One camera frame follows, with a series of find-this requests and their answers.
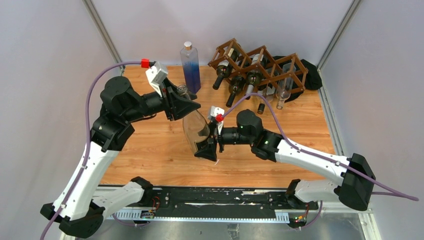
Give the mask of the clear round glass bottle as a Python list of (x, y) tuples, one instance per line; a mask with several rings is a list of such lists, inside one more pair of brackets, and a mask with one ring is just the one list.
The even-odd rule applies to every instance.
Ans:
[(183, 117), (182, 127), (193, 154), (207, 146), (210, 129), (206, 119), (197, 109)]

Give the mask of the blue square glass bottle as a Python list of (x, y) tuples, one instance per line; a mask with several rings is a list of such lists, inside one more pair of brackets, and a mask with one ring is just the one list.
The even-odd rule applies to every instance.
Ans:
[(180, 51), (181, 65), (184, 73), (185, 84), (188, 90), (196, 94), (201, 88), (198, 50), (190, 41), (183, 44)]

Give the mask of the dark bottle white label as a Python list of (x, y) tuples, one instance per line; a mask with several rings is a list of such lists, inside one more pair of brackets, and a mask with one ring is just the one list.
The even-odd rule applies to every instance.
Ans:
[[(228, 56), (233, 61), (236, 61), (239, 56), (239, 53), (234, 48), (231, 48), (229, 50)], [(214, 90), (218, 90), (220, 88), (222, 81), (231, 74), (232, 70), (233, 70), (233, 66), (230, 64), (228, 60), (221, 61), (217, 65), (217, 68), (216, 68), (217, 78), (214, 84), (212, 85), (212, 88)]]

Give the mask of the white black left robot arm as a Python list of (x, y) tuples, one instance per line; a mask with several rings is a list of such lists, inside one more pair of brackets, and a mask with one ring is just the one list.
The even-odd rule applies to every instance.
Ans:
[(76, 184), (69, 182), (57, 200), (40, 210), (45, 218), (58, 223), (63, 233), (82, 239), (91, 237), (120, 209), (135, 203), (151, 206), (154, 200), (153, 185), (139, 176), (112, 192), (94, 196), (106, 170), (134, 133), (133, 123), (160, 112), (177, 121), (200, 108), (196, 94), (183, 93), (168, 79), (159, 85), (159, 91), (139, 95), (128, 78), (116, 76), (106, 82), (100, 98), (100, 115), (90, 129), (80, 167), (72, 175)]

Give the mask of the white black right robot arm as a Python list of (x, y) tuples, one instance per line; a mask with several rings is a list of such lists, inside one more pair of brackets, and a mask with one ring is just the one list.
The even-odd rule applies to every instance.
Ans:
[(340, 201), (353, 210), (368, 209), (376, 177), (363, 155), (333, 155), (295, 143), (265, 129), (262, 119), (249, 109), (237, 114), (235, 127), (224, 127), (217, 122), (223, 110), (214, 110), (208, 129), (201, 131), (202, 141), (194, 144), (195, 157), (215, 162), (217, 152), (222, 152), (225, 145), (249, 145), (262, 160), (295, 165), (325, 177), (292, 180), (285, 194), (290, 208), (298, 209), (312, 201)]

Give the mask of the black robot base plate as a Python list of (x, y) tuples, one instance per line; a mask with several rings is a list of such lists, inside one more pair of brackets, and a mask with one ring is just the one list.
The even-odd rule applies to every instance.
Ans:
[(288, 224), (304, 220), (308, 213), (318, 209), (317, 202), (304, 203), (289, 196), (284, 188), (157, 186), (149, 203), (132, 203), (115, 213), (115, 217), (136, 223)]

